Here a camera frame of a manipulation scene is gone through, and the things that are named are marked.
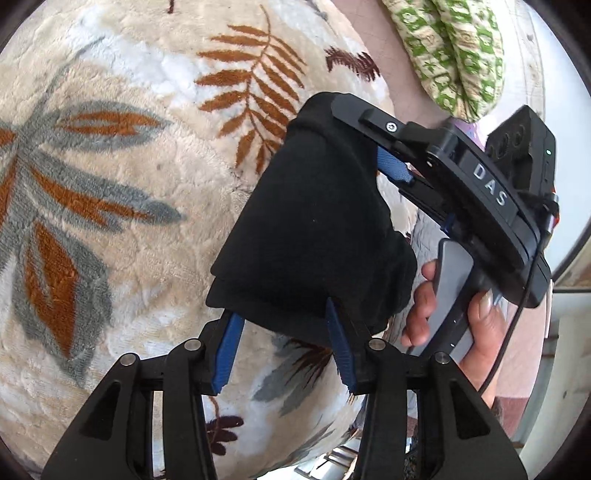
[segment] blue gripper pad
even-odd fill
[[[237,313],[232,313],[216,353],[216,371],[212,378],[212,387],[216,394],[220,393],[230,380],[243,328],[244,319]]]
[[[408,183],[413,179],[413,175],[408,171],[406,163],[400,161],[382,147],[378,147],[378,170],[386,175],[390,181]]]
[[[330,297],[326,300],[326,324],[340,379],[344,385],[349,387],[349,391],[354,391],[357,387],[355,361],[349,342],[345,336],[345,330],[336,313],[335,304]]]

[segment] orange leaf print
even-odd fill
[[[97,199],[84,193],[74,192],[69,190],[50,178],[44,176],[40,171],[34,167],[30,167],[30,171],[37,183],[45,190],[52,198],[60,205],[72,210],[81,217],[86,218],[100,226],[107,226],[107,220],[103,217],[102,212],[114,213],[125,218],[134,218],[149,220],[150,215],[143,212],[120,205],[119,203],[108,202],[107,200]]]
[[[14,180],[17,176],[17,159],[13,158],[10,162],[10,166],[7,168],[6,175],[2,184],[0,185],[0,228],[6,218],[6,212],[8,211],[8,205],[12,198],[12,188],[14,187]]]
[[[239,167],[248,152],[251,149],[252,141],[255,139],[254,129],[250,130],[238,142],[238,150],[236,152],[236,166]]]
[[[249,80],[251,73],[247,70],[222,70],[221,72],[205,75],[195,80],[197,85],[215,85],[218,87],[231,87]]]
[[[281,144],[279,142],[276,142],[275,140],[265,140],[265,142],[267,143],[267,147],[269,147],[273,153],[276,153],[277,150],[279,150],[281,148]]]
[[[253,95],[252,97],[254,98],[258,107],[277,123],[287,126],[287,124],[290,122],[290,120],[285,115],[283,115],[283,113],[281,113],[280,110],[272,103],[269,103],[266,100],[257,97],[256,95]]]
[[[292,97],[294,100],[299,100],[300,99],[300,97],[298,97],[297,93],[295,93],[294,89],[291,88],[288,85],[288,83],[277,74],[277,72],[274,72],[273,70],[271,70],[264,63],[261,64],[261,67],[262,67],[263,70],[265,70],[265,73],[267,74],[267,76],[269,77],[269,79],[275,85],[277,85],[281,90],[283,90],[287,95],[289,95],[290,97]]]
[[[199,53],[199,56],[212,60],[231,62],[251,62],[249,70],[223,70],[207,74],[197,80],[197,85],[234,86],[246,84],[245,88],[237,87],[231,92],[223,92],[213,99],[206,101],[200,109],[213,112],[240,101],[245,102],[245,108],[238,116],[227,120],[218,133],[224,137],[235,132],[244,122],[249,123],[248,133],[238,140],[236,150],[236,166],[243,164],[253,153],[253,143],[258,137],[258,153],[256,155],[256,172],[260,173],[265,167],[268,154],[273,154],[281,146],[285,137],[287,125],[297,112],[300,97],[290,80],[300,88],[304,87],[300,74],[304,71],[301,65],[306,65],[297,52],[284,40],[271,33],[271,20],[265,8],[260,6],[266,22],[266,28],[249,25],[228,25],[232,31],[243,35],[217,35],[211,37],[228,45],[240,47],[260,47],[256,49],[237,48],[236,50],[215,50]]]
[[[259,112],[253,111],[252,113],[267,131],[275,135],[280,140],[285,138],[285,129],[281,125],[277,125],[275,122],[267,120]]]
[[[217,137],[224,137],[225,135],[231,134],[234,130],[236,130],[239,126],[241,126],[246,120],[246,110],[244,110],[240,115],[235,116],[228,120],[225,124],[223,124],[220,133],[218,133]]]
[[[285,43],[282,39],[273,35],[273,40],[277,40],[291,55],[293,55],[295,57],[295,59],[297,61],[306,65],[306,62],[304,62],[304,60],[302,60],[300,58],[300,56],[296,53],[296,51],[293,48],[291,48],[287,43]]]
[[[56,128],[84,135],[137,135],[135,127],[157,127],[159,122],[139,113],[92,112],[79,113],[59,120]]]
[[[221,110],[223,108],[228,108],[229,106],[232,106],[241,100],[244,100],[245,96],[245,92],[225,92],[205,102],[201,107],[199,107],[199,109],[203,110],[204,112]]]
[[[287,66],[281,60],[279,60],[277,57],[273,55],[267,55],[267,58],[271,61],[275,68],[279,70],[283,75],[285,75],[290,80],[296,82],[298,87],[304,88],[304,84],[301,82],[297,74],[293,70],[287,68]]]
[[[265,144],[259,148],[259,153],[256,155],[256,172],[262,172],[262,168],[265,166]]]
[[[212,40],[229,43],[231,45],[241,45],[242,47],[263,47],[266,45],[266,43],[261,40],[245,37],[244,35],[218,35],[217,37],[212,37]]]
[[[247,33],[257,37],[267,37],[269,34],[259,30],[258,28],[249,27],[248,25],[228,25],[234,32]]]
[[[66,250],[46,227],[35,222],[34,235],[42,259],[48,295],[37,277],[33,249],[29,246],[25,260],[27,296],[40,320],[51,330],[64,356],[70,358],[76,324],[76,284],[79,274]]]
[[[283,60],[285,60],[287,63],[289,63],[292,67],[294,67],[300,73],[304,73],[304,70],[302,70],[301,67],[294,60],[291,59],[289,54],[285,50],[283,50],[283,48],[278,47],[277,45],[273,45],[273,44],[271,44],[271,47],[273,47],[275,49],[275,51],[280,55],[280,57],[283,58]]]
[[[273,102],[275,102],[277,106],[283,108],[283,110],[287,110],[289,113],[293,113],[294,115],[296,114],[296,109],[293,107],[293,105],[290,103],[288,99],[283,98],[279,93],[277,93],[275,90],[269,87],[256,75],[253,75],[253,77],[266,97],[270,98]]]
[[[0,128],[0,147],[12,143],[16,137],[17,135],[15,132]]]
[[[213,50],[213,51],[200,51],[197,53],[204,59],[225,61],[227,63],[232,61],[250,61],[256,60],[258,57],[252,53],[246,53],[245,51],[239,50]]]

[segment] fluffy blanket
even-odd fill
[[[163,355],[217,318],[210,265],[324,90],[392,112],[327,0],[47,0],[0,53],[0,433],[31,471],[120,355]],[[327,452],[361,402],[329,350],[247,323],[229,385],[203,400],[218,475]]]

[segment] leaf pattern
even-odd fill
[[[275,356],[283,361],[265,377],[253,400],[270,402],[287,394],[280,410],[286,415],[301,405],[332,359],[332,350],[277,335]]]
[[[214,455],[224,456],[226,455],[226,447],[222,443],[238,440],[238,435],[229,429],[241,427],[244,425],[244,420],[237,415],[220,415],[220,408],[215,398],[208,397],[208,399],[213,404],[215,411],[215,418],[205,425],[209,449]]]
[[[235,35],[222,34],[210,38],[239,49],[221,48],[198,53],[204,59],[229,64],[247,61],[251,63],[250,69],[228,68],[195,80],[199,86],[234,87],[207,100],[199,108],[204,112],[214,112],[237,103],[243,105],[241,113],[222,125],[218,137],[234,133],[244,123],[249,124],[238,140],[235,165],[240,167],[249,159],[254,160],[257,173],[263,171],[268,160],[281,146],[287,125],[296,115],[300,97],[295,88],[304,87],[301,75],[306,66],[289,44],[271,32],[269,15],[263,6],[261,9],[266,29],[228,25]]]
[[[180,214],[146,193],[74,168],[40,148],[110,152],[151,141],[167,121],[125,103],[93,100],[47,112],[67,74],[62,67],[22,125],[0,121],[0,270],[16,256],[12,304],[27,336],[39,340],[79,384],[111,321],[104,263],[62,225],[110,233],[122,221],[166,224]]]
[[[373,82],[376,77],[381,76],[378,66],[369,53],[362,52],[355,57],[352,53],[336,47],[327,48],[325,52],[326,67],[329,72],[332,72],[335,65],[342,65],[366,82]]]

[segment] green patterned fabric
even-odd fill
[[[382,0],[427,93],[476,122],[503,88],[503,44],[485,0]]]

